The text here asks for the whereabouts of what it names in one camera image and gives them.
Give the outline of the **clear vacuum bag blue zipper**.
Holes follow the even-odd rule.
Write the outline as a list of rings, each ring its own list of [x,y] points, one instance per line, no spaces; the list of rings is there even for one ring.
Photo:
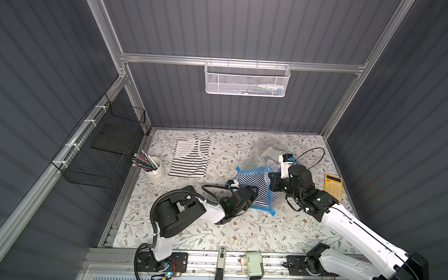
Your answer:
[[[280,156],[289,155],[285,167],[303,165],[308,169],[317,166],[325,157],[323,146],[314,145],[313,135],[264,133],[251,140],[252,155],[237,167],[234,181],[240,188],[252,187],[258,191],[252,208],[263,210],[274,216],[273,203],[278,198],[271,178],[282,170]]]

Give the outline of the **black white striped tank top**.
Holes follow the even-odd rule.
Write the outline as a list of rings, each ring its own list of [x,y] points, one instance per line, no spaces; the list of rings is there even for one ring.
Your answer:
[[[169,175],[175,177],[205,177],[209,162],[209,139],[177,139]]]

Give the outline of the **navy white striped tank top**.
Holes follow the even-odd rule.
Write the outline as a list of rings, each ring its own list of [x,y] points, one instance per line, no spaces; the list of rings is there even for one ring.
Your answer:
[[[254,203],[258,207],[269,208],[271,206],[271,197],[268,189],[268,181],[264,172],[241,173],[238,178],[239,186],[242,188],[253,188],[257,191],[257,197]]]

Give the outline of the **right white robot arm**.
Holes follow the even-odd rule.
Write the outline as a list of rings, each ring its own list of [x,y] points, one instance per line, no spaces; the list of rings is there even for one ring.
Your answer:
[[[291,165],[268,177],[272,191],[293,199],[297,211],[305,212],[339,233],[367,259],[361,261],[318,243],[299,264],[309,274],[329,273],[348,280],[430,280],[426,258],[417,252],[409,254],[376,234],[335,197],[317,189],[312,173],[303,165]]]

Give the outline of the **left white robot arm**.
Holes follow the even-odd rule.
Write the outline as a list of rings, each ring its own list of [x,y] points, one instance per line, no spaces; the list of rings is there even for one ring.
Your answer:
[[[201,195],[189,185],[161,195],[152,205],[150,222],[153,229],[152,243],[141,244],[134,262],[136,271],[160,272],[168,268],[173,253],[175,237],[198,220],[223,225],[246,213],[259,195],[254,186],[238,187],[234,181],[218,189],[229,191],[227,197],[217,197],[201,188],[214,199]]]

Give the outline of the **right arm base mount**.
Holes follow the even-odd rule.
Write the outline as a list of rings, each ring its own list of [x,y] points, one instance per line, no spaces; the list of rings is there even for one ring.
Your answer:
[[[286,261],[282,263],[290,275],[295,276],[324,276],[335,279],[338,275],[326,271],[321,262],[319,256],[307,256],[307,255],[289,255],[286,256]]]

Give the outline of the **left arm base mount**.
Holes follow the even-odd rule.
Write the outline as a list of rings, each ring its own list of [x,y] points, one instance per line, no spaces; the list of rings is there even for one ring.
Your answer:
[[[185,273],[188,264],[188,253],[172,252],[164,260],[156,260],[151,251],[142,251],[136,254],[136,267],[139,272],[173,272]]]

